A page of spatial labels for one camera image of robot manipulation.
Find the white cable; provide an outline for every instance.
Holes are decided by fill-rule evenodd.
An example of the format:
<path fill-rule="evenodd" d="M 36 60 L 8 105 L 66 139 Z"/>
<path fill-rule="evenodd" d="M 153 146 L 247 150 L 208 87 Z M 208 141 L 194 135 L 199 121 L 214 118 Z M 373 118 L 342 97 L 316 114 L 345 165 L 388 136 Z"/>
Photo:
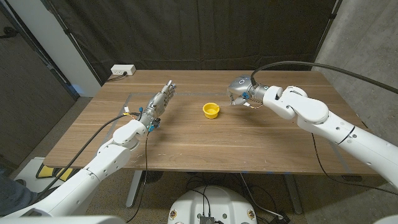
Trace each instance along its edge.
<path fill-rule="evenodd" d="M 242 173 L 240 173 L 240 174 L 241 174 L 243 183 L 244 183 L 244 185 L 246 186 L 246 188 L 247 188 L 247 190 L 248 190 L 248 192 L 249 192 L 250 198 L 251 198 L 251 200 L 253 201 L 253 203 L 254 203 L 257 207 L 259 207 L 261 210 L 266 211 L 266 212 L 269 212 L 269 213 L 274 214 L 274 215 L 277 215 L 277 216 L 279 217 L 280 220 L 284 219 L 284 217 L 283 217 L 282 215 L 279 215 L 279 214 L 276 213 L 276 212 L 272 212 L 272 211 L 270 211 L 270 210 L 267 210 L 267 209 L 265 209 L 265 208 L 263 208 L 263 207 L 261 207 L 260 205 L 257 204 L 257 202 L 254 200 L 253 196 L 251 195 L 251 192 L 250 192 L 250 190 L 249 190 L 249 187 L 248 187 L 248 185 L 246 184 L 246 181 L 244 180 Z"/>

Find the gray wall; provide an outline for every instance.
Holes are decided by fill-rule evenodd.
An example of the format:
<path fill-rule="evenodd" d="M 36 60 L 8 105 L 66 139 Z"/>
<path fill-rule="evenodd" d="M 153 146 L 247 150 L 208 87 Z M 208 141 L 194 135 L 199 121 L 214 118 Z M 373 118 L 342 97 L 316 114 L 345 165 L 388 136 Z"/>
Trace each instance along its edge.
<path fill-rule="evenodd" d="M 398 1 L 344 0 L 316 62 L 398 88 Z M 398 95 L 336 72 L 313 70 L 326 76 L 374 134 L 398 146 Z"/>

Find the person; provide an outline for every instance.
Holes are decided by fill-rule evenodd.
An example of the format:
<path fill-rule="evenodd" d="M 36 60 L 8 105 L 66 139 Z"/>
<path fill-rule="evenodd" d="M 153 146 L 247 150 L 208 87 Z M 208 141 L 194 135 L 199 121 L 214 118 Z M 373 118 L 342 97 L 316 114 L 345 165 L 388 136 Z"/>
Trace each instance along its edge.
<path fill-rule="evenodd" d="M 26 208 L 38 196 L 30 191 L 23 180 L 11 180 L 0 175 L 0 216 Z"/>

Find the black curtain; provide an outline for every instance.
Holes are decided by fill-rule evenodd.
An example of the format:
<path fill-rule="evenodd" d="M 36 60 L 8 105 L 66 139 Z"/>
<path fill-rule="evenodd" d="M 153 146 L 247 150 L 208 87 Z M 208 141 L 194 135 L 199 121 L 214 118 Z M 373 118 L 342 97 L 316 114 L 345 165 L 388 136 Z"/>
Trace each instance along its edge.
<path fill-rule="evenodd" d="M 137 69 L 254 70 L 281 60 L 312 62 L 334 3 L 52 1 L 102 84 L 114 64 L 133 63 Z"/>

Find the white power outlet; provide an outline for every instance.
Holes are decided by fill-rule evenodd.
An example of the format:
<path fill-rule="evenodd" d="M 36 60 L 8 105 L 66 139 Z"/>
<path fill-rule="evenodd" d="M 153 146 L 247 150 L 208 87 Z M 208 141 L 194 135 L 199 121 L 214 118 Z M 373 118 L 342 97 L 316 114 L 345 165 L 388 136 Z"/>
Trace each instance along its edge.
<path fill-rule="evenodd" d="M 123 75 L 127 72 L 127 75 L 133 75 L 136 72 L 136 67 L 134 65 L 113 65 L 111 68 L 113 75 Z"/>

